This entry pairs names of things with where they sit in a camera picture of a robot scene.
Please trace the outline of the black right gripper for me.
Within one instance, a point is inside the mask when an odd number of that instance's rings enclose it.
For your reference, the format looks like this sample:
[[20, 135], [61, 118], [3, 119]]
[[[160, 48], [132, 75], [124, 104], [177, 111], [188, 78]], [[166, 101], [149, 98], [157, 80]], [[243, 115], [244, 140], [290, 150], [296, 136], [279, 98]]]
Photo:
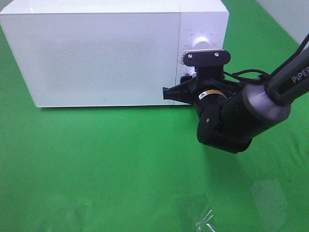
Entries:
[[191, 104], [201, 114], [209, 105], [222, 105], [239, 88], [239, 82], [224, 77], [192, 77], [185, 75], [180, 84], [174, 87], [162, 87], [163, 99]]

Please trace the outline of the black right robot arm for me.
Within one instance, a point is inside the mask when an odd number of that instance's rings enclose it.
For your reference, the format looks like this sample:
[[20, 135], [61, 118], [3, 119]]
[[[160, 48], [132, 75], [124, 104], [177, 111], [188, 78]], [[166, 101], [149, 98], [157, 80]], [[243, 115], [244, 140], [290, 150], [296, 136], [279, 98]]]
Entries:
[[184, 51], [181, 64], [194, 67], [196, 75], [163, 88], [163, 98], [194, 105], [200, 143], [238, 153], [253, 137], [286, 120], [292, 102], [308, 92], [309, 50], [300, 46], [273, 73], [260, 72], [257, 79], [237, 72], [227, 80], [224, 65], [230, 59], [222, 49]]

